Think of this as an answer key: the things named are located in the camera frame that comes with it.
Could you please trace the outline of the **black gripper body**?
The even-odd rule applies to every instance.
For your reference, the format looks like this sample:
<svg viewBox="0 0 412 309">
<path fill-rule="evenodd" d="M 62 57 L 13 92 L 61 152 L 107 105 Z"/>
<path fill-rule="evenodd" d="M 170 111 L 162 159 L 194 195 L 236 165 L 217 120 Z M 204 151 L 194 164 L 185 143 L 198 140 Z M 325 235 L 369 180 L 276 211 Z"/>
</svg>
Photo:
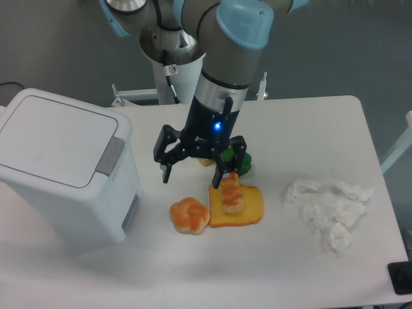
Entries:
<svg viewBox="0 0 412 309">
<path fill-rule="evenodd" d="M 187 121 L 180 135 L 180 143 L 187 156 L 211 159 L 213 152 L 224 152 L 230 146 L 241 147 L 241 136 L 232 136 L 239 111 L 232 97 L 223 101 L 223 110 L 216 111 L 193 98 Z"/>
</svg>

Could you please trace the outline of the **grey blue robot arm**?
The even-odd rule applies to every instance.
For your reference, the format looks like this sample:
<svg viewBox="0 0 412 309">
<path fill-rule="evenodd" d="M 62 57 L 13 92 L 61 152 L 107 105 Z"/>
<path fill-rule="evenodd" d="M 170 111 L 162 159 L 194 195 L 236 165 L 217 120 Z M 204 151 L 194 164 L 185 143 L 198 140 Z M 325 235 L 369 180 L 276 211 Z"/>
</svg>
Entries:
<svg viewBox="0 0 412 309">
<path fill-rule="evenodd" d="M 162 30 L 170 42 L 159 47 L 164 65 L 173 64 L 171 52 L 199 47 L 203 53 L 183 129 L 163 126 L 153 150 L 163 180 L 188 157 L 216 162 L 213 187 L 224 174 L 240 171 L 247 145 L 232 130 L 241 105 L 275 16 L 304 1 L 103 1 L 102 6 L 126 33 Z"/>
</svg>

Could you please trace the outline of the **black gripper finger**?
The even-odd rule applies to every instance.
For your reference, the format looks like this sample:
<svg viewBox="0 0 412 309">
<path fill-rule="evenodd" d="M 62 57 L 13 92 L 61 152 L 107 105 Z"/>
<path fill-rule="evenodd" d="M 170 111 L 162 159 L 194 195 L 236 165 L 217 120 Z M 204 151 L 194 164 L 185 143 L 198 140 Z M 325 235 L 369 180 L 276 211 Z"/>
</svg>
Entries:
<svg viewBox="0 0 412 309">
<path fill-rule="evenodd" d="M 233 155 L 230 160 L 225 160 L 223 151 L 220 152 L 215 146 L 211 148 L 212 158 L 216 162 L 216 169 L 212 179 L 212 186 L 217 189 L 224 174 L 230 172 L 238 173 L 241 170 L 242 163 L 247 150 L 247 144 L 243 136 L 238 135 L 229 139 L 229 146 L 233 150 Z"/>
<path fill-rule="evenodd" d="M 192 154 L 192 146 L 186 128 L 179 131 L 168 124 L 163 125 L 153 149 L 153 156 L 163 171 L 164 183 L 169 181 L 172 166 Z"/>
</svg>

